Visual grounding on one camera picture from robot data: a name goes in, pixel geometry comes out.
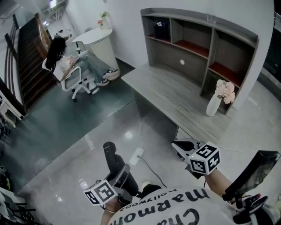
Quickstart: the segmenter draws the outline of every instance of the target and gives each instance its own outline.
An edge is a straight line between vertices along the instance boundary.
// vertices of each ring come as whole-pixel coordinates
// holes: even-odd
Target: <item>long black hair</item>
[[[62,37],[54,38],[50,45],[46,61],[46,67],[50,71],[54,72],[57,61],[60,61],[62,56],[65,54],[65,48],[65,40]]]

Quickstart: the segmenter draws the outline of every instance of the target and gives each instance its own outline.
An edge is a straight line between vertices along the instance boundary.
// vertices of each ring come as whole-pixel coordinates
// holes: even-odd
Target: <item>round white table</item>
[[[72,42],[82,42],[86,50],[92,51],[101,61],[109,65],[109,67],[119,69],[109,40],[111,33],[112,29],[101,30],[100,28],[96,28],[80,35]]]

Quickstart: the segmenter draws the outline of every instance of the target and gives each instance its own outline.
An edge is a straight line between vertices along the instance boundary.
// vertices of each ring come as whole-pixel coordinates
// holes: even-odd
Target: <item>bracelet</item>
[[[113,212],[111,210],[108,210],[106,207],[104,207],[104,210],[107,211],[107,212],[113,213],[113,214],[117,213],[117,212]]]

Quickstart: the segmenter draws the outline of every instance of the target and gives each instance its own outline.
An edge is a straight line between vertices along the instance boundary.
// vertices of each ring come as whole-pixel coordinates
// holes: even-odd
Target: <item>pen holder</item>
[[[162,23],[162,26],[155,24],[154,32],[156,39],[169,39],[169,29],[167,23]]]

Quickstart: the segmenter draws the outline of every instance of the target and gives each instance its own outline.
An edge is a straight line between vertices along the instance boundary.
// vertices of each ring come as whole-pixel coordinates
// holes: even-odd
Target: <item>green floor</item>
[[[121,75],[133,70],[118,61]],[[11,173],[14,191],[19,191],[48,164],[97,125],[133,100],[130,87],[120,78],[95,95],[64,92],[55,86],[12,129],[0,165]]]

